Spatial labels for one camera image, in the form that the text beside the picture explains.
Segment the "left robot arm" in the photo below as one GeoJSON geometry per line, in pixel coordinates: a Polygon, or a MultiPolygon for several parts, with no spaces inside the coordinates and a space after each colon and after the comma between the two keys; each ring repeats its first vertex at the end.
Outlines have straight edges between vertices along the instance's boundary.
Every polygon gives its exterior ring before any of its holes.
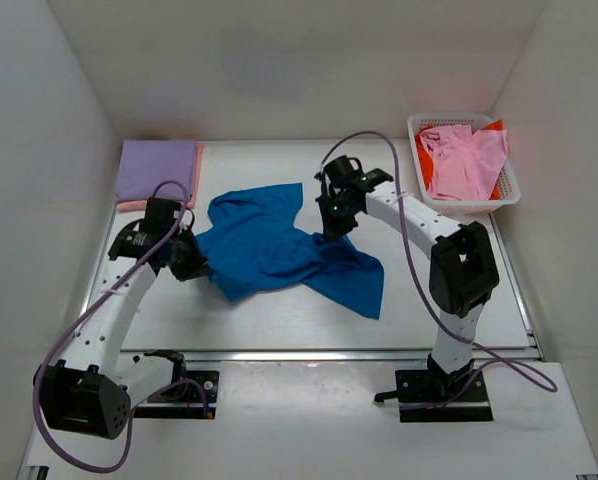
{"type": "Polygon", "coordinates": [[[151,198],[144,217],[114,239],[102,304],[41,377],[39,406],[48,427],[115,439],[138,404],[155,395],[176,400],[185,393],[184,357],[174,350],[153,350],[124,369],[117,366],[131,322],[159,272],[167,269],[178,281],[211,272],[191,226],[178,218],[183,210],[175,201],[151,198]]]}

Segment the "blue polo t-shirt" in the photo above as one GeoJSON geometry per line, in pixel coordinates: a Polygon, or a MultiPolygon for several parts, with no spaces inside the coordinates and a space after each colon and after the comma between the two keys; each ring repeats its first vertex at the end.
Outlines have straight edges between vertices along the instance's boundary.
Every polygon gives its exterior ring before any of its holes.
{"type": "Polygon", "coordinates": [[[300,183],[230,191],[208,207],[212,227],[197,236],[215,284],[230,302],[304,284],[366,318],[380,317],[384,268],[347,237],[327,241],[294,226],[300,183]]]}

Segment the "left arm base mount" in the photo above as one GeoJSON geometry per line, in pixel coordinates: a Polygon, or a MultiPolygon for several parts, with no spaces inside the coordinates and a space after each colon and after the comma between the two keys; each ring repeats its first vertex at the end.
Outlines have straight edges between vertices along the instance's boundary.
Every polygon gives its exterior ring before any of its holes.
{"type": "Polygon", "coordinates": [[[136,408],[140,419],[212,420],[216,413],[220,372],[194,369],[182,353],[172,350],[146,352],[144,358],[168,360],[172,364],[168,385],[162,393],[153,393],[136,408]]]}

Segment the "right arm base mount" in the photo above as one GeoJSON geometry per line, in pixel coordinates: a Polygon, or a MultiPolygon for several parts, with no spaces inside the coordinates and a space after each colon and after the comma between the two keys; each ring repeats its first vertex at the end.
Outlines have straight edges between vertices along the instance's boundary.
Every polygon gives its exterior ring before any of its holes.
{"type": "Polygon", "coordinates": [[[397,406],[401,423],[491,422],[494,416],[484,376],[442,393],[427,370],[397,370],[395,388],[379,392],[374,403],[397,406]]]}

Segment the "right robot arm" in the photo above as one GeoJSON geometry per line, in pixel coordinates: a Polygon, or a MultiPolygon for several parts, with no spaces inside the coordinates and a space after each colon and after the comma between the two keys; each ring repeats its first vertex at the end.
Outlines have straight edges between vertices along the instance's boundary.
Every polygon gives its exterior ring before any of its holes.
{"type": "Polygon", "coordinates": [[[398,178],[359,159],[340,156],[315,176],[323,235],[335,240],[350,233],[364,213],[397,230],[404,247],[417,247],[429,261],[428,285],[437,337],[427,359],[427,387],[448,402],[461,395],[473,374],[477,324],[499,283],[487,229],[445,217],[401,189],[398,178]]]}

